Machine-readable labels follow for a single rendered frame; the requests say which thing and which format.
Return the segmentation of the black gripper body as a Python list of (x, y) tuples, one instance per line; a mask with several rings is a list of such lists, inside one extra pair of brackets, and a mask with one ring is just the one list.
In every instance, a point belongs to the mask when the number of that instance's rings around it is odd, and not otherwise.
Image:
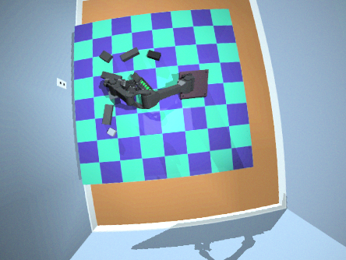
[(135, 83), (138, 83), (140, 80), (141, 80), (141, 77), (136, 73), (136, 72), (134, 72), (133, 74), (132, 74), (132, 76), (131, 76), (132, 78), (133, 78), (133, 80), (126, 80), (126, 82), (127, 82), (127, 87), (124, 89), (125, 91), (127, 91), (127, 89), (131, 86), (131, 85), (133, 85), (133, 84), (135, 84)]

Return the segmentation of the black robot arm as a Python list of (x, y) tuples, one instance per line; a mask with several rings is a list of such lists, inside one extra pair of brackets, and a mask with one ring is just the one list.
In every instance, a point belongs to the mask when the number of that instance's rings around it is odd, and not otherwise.
[[(195, 77), (192, 73), (182, 75), (182, 79), (178, 80), (178, 84), (169, 86), (162, 90), (140, 90), (138, 86), (131, 85), (127, 91), (124, 89), (127, 87), (127, 82), (124, 79), (110, 79), (105, 78), (104, 86), (108, 87), (111, 95), (118, 96), (125, 101), (127, 106), (138, 107), (139, 109), (151, 109), (156, 106), (160, 100), (170, 97), (179, 93), (191, 93), (194, 90)], [(134, 101), (134, 96), (141, 94), (143, 104), (139, 104)]]

